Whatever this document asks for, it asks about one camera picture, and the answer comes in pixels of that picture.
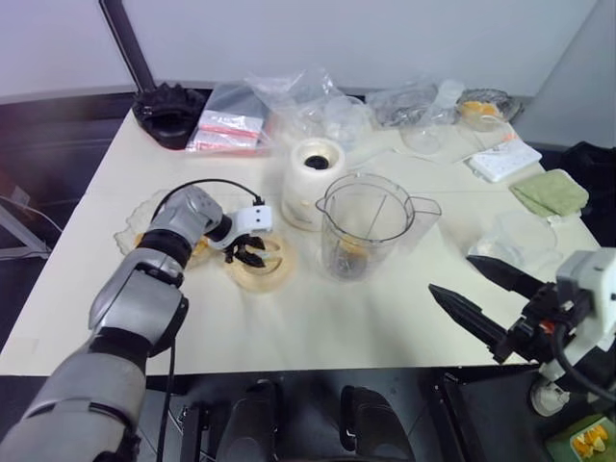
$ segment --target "plastic bag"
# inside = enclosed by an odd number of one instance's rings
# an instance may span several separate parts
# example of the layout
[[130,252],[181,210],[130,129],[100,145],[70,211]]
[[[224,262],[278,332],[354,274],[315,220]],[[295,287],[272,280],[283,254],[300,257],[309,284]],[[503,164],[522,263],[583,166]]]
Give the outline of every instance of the plastic bag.
[[323,137],[325,105],[338,96],[329,74],[312,67],[278,77],[250,76],[245,81],[263,103],[305,137]]
[[290,150],[306,138],[328,138],[350,150],[372,130],[372,110],[338,90],[321,67],[245,79],[277,115],[276,140]]
[[208,155],[269,154],[272,144],[264,133],[268,112],[250,87],[216,85],[186,149]]
[[437,93],[434,80],[419,77],[397,89],[368,93],[366,104],[383,127],[411,126],[422,119]]

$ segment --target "red and white package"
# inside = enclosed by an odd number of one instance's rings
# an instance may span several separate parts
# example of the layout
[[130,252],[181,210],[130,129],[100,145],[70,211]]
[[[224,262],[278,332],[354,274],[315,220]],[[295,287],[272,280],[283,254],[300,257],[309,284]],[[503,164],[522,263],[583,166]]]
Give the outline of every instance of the red and white package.
[[228,133],[197,130],[192,137],[190,149],[196,151],[254,151],[259,140]]
[[263,119],[249,115],[236,115],[205,110],[198,122],[199,131],[221,133],[257,140],[263,128]]

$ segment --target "white robot part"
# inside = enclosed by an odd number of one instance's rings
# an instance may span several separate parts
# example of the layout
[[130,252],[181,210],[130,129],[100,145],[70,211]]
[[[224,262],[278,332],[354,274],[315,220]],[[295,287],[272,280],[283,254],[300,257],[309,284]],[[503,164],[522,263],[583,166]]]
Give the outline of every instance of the white robot part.
[[268,233],[271,231],[271,207],[267,205],[256,205],[246,207],[237,212],[227,214],[231,218],[231,229],[220,241],[210,240],[209,245],[216,250],[224,250],[231,245],[237,238],[251,233]]
[[[577,326],[575,338],[565,347],[569,362],[576,364],[594,347],[608,351],[616,335],[616,248],[578,251],[560,267],[556,278],[563,303],[578,291],[592,295],[593,310]],[[551,381],[564,374],[555,359],[544,364],[539,372]]]

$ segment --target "white wall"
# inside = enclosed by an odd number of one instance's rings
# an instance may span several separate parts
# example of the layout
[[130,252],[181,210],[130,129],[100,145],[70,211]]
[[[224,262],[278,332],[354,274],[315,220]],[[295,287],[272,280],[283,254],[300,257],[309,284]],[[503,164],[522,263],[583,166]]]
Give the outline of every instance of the white wall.
[[[584,126],[583,115],[583,102],[594,101],[601,109],[591,118],[608,118],[601,105],[610,90],[608,64],[588,47],[605,34],[605,11],[613,10],[614,0],[599,1],[599,12],[586,23],[596,0],[124,4],[157,81],[209,86],[251,71],[272,74],[321,64],[341,86],[374,89],[422,70],[473,87],[538,95],[519,124],[533,141],[569,144],[586,138],[605,144],[605,124]],[[564,60],[573,64],[563,71],[561,63],[552,72],[565,52]],[[594,70],[581,72],[580,65]],[[5,0],[0,66],[0,103],[134,89],[96,0]],[[587,83],[589,73],[599,76],[593,85]],[[577,89],[575,95],[562,92],[567,88]],[[572,96],[577,112],[563,109],[572,107]],[[563,114],[567,120],[553,121]]]
[[516,122],[527,141],[616,146],[616,1],[599,0]]

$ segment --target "clear plastic pitcher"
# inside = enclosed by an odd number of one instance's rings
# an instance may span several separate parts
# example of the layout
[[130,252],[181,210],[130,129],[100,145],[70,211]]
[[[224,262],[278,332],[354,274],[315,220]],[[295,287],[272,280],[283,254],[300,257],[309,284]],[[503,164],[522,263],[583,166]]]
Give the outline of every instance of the clear plastic pitcher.
[[343,281],[364,279],[398,242],[418,242],[441,209],[433,200],[416,199],[427,207],[417,210],[402,187],[370,173],[332,183],[317,202],[323,212],[321,258],[327,270]]

